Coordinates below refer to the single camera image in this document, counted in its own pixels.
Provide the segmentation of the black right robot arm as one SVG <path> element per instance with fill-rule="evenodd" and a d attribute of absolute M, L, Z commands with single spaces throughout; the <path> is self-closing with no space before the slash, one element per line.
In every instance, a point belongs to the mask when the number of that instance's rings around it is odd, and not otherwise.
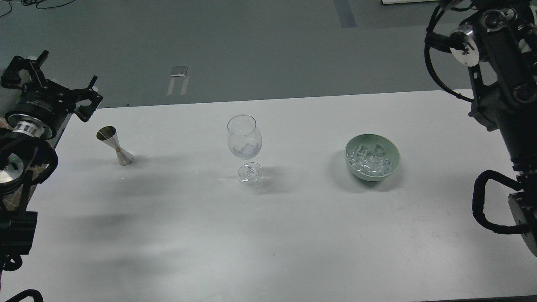
<path fill-rule="evenodd" d="M 489 132 L 499 130 L 515 179 L 487 170 L 475 180 L 472 215 L 497 234 L 521 235 L 536 254 L 536 7 L 530 0 L 440 0 L 426 28 L 424 58 L 432 80 L 443 91 L 471 103 L 469 116 Z M 453 54 L 468 69 L 472 97 L 449 88 L 437 75 L 431 49 Z M 513 226 L 490 222 L 485 189 L 494 180 L 514 190 L 508 204 Z"/>

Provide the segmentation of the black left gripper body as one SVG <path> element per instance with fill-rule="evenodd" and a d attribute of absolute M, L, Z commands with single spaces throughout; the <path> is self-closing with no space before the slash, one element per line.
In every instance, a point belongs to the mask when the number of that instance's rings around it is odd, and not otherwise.
<path fill-rule="evenodd" d="M 79 102 L 90 100 L 90 87 L 70 90 L 52 82 L 43 87 L 28 82 L 23 85 L 17 101 L 8 109 L 5 119 L 12 128 L 21 122 L 29 122 L 37 128 L 38 137 L 50 140 L 58 135 L 71 115 L 88 122 L 91 105 L 79 105 Z"/>

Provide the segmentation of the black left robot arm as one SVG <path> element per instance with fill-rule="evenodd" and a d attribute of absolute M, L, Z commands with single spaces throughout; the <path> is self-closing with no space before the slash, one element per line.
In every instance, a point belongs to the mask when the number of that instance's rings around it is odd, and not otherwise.
<path fill-rule="evenodd" d="M 1 272 L 18 270 L 32 248 L 38 214 L 27 209 L 59 165 L 56 145 L 69 119 L 88 122 L 102 102 L 94 88 L 69 89 L 42 71 L 49 52 L 15 56 L 1 74 Z"/>

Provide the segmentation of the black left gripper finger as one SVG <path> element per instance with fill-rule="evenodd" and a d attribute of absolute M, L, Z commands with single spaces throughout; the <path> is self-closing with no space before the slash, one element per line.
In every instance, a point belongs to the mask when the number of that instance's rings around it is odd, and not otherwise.
<path fill-rule="evenodd" d="M 86 88 L 77 90 L 77 107 L 74 110 L 75 115 L 82 122 L 88 122 L 92 115 L 98 109 L 103 100 L 102 95 L 94 88 L 98 77 L 94 75 Z"/>
<path fill-rule="evenodd" d="M 1 86 L 16 90 L 42 90 L 48 88 L 48 80 L 42 72 L 42 65 L 48 58 L 48 50 L 44 50 L 36 59 L 25 59 L 15 56 L 1 76 Z M 22 83 L 21 71 L 27 71 L 29 81 Z"/>

